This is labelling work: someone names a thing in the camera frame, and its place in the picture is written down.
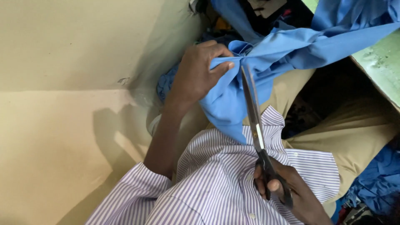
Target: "purple and white striped shirt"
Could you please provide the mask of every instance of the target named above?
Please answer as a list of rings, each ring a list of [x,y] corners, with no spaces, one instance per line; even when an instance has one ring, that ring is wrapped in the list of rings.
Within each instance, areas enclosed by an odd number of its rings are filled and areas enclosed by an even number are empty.
[[[271,106],[261,116],[270,156],[296,168],[320,202],[339,191],[331,153],[284,149],[284,119]],[[249,126],[240,145],[217,129],[198,133],[178,162],[177,184],[135,165],[86,224],[302,224],[272,195],[263,200],[253,185],[257,153]]]

